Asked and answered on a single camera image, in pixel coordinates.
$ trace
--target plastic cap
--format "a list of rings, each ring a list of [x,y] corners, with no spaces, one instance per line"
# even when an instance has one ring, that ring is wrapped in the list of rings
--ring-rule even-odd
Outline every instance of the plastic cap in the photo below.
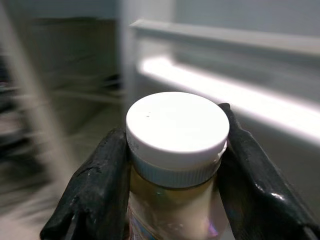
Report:
[[[126,134],[137,172],[168,188],[204,183],[226,148],[229,121],[212,101],[184,92],[161,92],[134,103]]]

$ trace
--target white lid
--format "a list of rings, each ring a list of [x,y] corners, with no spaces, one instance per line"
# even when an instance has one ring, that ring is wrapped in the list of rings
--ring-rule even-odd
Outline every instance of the white lid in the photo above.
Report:
[[[161,92],[134,103],[126,134],[137,172],[169,188],[201,184],[219,167],[229,121],[212,101],[184,92]]]

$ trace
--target jar label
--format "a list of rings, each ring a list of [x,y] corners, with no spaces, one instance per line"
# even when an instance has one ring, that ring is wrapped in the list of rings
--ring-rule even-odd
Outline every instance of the jar label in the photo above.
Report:
[[[128,208],[130,219],[130,238],[129,240],[157,240],[150,231],[133,215],[130,207]]]

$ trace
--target jar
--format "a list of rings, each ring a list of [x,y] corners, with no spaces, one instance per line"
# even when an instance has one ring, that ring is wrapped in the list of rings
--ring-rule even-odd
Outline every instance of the jar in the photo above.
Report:
[[[126,133],[130,239],[219,239],[228,224],[216,183],[229,133],[225,113],[194,94],[156,93],[131,106]]]

